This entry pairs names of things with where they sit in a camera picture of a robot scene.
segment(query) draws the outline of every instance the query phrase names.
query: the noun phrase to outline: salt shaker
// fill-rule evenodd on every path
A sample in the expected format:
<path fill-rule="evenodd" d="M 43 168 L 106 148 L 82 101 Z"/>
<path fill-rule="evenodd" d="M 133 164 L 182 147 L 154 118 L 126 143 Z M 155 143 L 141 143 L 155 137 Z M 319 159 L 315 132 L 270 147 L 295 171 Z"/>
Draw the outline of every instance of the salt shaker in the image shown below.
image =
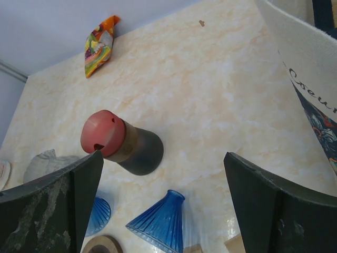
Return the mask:
<path fill-rule="evenodd" d="M 82 130 L 81 146 L 87 153 L 100 150 L 104 158 L 138 176 L 154 171 L 164 153 L 158 135 L 136 128 L 108 110 L 88 118 Z"/>

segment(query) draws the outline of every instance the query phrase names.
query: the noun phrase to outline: red cap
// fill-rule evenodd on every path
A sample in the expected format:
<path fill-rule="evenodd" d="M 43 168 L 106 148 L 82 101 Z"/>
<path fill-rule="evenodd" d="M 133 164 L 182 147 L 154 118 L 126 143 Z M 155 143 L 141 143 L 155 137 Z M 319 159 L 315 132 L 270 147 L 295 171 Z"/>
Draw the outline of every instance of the red cap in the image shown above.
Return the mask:
<path fill-rule="evenodd" d="M 123 120 L 108 110 L 101 110 L 91 115 L 85 122 L 81 146 L 87 153 L 100 150 L 103 157 L 109 157 L 121 147 L 124 138 Z"/>

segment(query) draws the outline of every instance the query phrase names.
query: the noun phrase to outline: ribbed blue glass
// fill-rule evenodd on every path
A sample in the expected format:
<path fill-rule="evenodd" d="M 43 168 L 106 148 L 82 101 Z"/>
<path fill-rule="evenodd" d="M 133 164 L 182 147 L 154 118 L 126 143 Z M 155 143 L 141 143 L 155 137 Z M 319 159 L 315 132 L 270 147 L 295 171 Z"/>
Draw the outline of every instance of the ribbed blue glass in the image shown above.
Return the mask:
<path fill-rule="evenodd" d="M 85 236 L 92 236 L 101 231 L 109 222 L 110 216 L 109 204 L 104 199 L 95 197 Z"/>
<path fill-rule="evenodd" d="M 182 204 L 185 197 L 168 190 L 166 196 L 126 227 L 166 253 L 183 253 Z"/>

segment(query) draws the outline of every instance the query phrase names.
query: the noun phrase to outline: beige marble surface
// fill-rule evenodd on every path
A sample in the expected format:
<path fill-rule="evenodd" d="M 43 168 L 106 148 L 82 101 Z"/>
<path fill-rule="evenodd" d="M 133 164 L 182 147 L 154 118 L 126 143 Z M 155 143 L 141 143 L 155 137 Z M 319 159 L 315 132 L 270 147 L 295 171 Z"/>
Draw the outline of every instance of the beige marble surface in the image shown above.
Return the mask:
<path fill-rule="evenodd" d="M 85 155 L 82 126 L 101 109 L 157 133 L 165 146 L 148 176 L 104 163 L 98 195 L 113 212 L 100 234 L 114 236 L 126 253 L 160 252 L 125 225 L 167 189 L 187 198 L 185 246 L 227 252 L 224 242 L 239 232 L 223 166 L 228 151 L 337 195 L 334 173 L 252 0 L 205 0 L 123 35 L 112 60 L 90 79 L 83 54 L 30 76 L 0 150 L 13 167 L 7 187 L 21 184 L 31 158 L 45 150 Z"/>

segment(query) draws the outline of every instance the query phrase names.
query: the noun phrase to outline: white wall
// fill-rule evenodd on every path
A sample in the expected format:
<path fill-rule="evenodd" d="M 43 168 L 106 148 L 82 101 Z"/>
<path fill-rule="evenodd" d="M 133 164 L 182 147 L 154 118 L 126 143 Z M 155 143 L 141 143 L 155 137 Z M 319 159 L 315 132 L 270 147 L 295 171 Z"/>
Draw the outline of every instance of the white wall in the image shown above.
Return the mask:
<path fill-rule="evenodd" d="M 3 0 L 0 59 L 32 74 L 82 52 L 89 33 L 110 15 L 122 19 L 121 35 L 198 1 Z"/>
<path fill-rule="evenodd" d="M 0 147 L 25 84 L 0 71 Z"/>

